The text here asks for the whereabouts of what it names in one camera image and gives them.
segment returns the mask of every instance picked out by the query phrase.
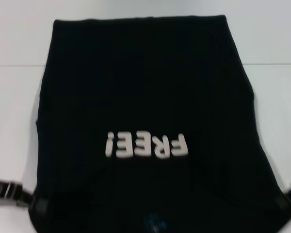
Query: white table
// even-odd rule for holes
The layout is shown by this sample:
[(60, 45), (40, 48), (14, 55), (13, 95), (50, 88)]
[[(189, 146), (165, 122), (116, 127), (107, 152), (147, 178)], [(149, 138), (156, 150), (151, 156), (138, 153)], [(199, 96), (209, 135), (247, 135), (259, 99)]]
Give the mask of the white table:
[[(220, 14), (256, 94), (262, 146), (289, 187), (291, 0), (0, 0), (0, 178), (35, 187), (38, 93), (55, 19)], [(27, 211), (0, 207), (0, 233), (33, 232)]]

